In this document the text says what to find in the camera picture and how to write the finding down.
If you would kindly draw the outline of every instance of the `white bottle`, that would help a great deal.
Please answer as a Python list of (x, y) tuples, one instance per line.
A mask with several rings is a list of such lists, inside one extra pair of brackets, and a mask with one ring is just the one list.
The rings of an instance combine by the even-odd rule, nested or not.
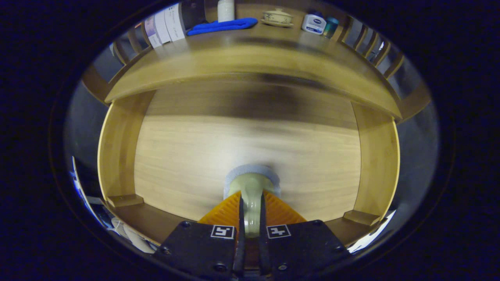
[(235, 20), (235, 0), (218, 1), (217, 20), (219, 23)]
[(321, 35), (326, 25), (327, 21), (322, 17), (322, 14), (318, 11), (314, 11), (304, 16), (302, 30)]

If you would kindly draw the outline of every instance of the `wooden shelf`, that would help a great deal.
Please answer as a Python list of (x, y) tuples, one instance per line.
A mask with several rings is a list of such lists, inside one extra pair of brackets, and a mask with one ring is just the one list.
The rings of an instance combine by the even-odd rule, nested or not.
[[(170, 214), (145, 203), (121, 207), (113, 207), (106, 201), (103, 203), (115, 217), (120, 218), (157, 246), (160, 246), (167, 239), (180, 222), (188, 221), (186, 218)], [(325, 224), (346, 247), (373, 232), (379, 226), (378, 223), (368, 226), (343, 217), (327, 221)]]
[(271, 166), (282, 199), (307, 220), (341, 218), (360, 182), (351, 102), (247, 82), (156, 91), (135, 150), (134, 188), (145, 203), (197, 221), (223, 200), (229, 171), (244, 164)]
[(298, 28), (258, 23), (195, 35), (151, 50), (127, 68), (106, 102), (179, 83), (248, 80), (310, 88), (402, 118), (375, 67), (350, 47)]

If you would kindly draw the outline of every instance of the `lotion bottle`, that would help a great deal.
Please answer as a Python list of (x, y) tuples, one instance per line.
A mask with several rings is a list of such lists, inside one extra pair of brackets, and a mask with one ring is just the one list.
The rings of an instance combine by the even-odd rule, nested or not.
[(318, 11), (313, 11), (304, 16), (302, 30), (321, 35), (323, 34), (326, 25), (327, 21), (322, 17), (322, 14)]

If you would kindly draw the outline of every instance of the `wooden drawer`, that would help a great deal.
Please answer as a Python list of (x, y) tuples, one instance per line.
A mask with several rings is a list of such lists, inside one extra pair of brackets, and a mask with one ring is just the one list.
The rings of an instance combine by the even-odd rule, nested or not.
[[(223, 200), (232, 168), (267, 165), (285, 202), (351, 243), (387, 212), (399, 159), (389, 115), (315, 87), (248, 76), (172, 83), (114, 100), (98, 173), (111, 211), (161, 243), (180, 221), (197, 221)], [(347, 227), (353, 221), (357, 228)]]

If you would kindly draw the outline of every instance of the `white box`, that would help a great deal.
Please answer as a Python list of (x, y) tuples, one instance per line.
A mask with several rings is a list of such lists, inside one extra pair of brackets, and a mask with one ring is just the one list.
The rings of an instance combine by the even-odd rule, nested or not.
[(181, 4), (174, 4), (164, 10), (165, 24), (172, 41), (184, 39), (184, 23), (181, 16)]
[(162, 44), (172, 41), (167, 25), (165, 24), (165, 13), (163, 11), (154, 15), (154, 26), (156, 27), (156, 34), (158, 34)]
[(149, 39), (149, 42), (151, 43), (151, 46), (153, 48), (160, 47), (162, 45), (162, 42), (160, 41), (160, 38), (158, 37), (156, 32), (154, 15), (148, 17), (144, 21), (144, 29), (146, 30), (146, 35)]

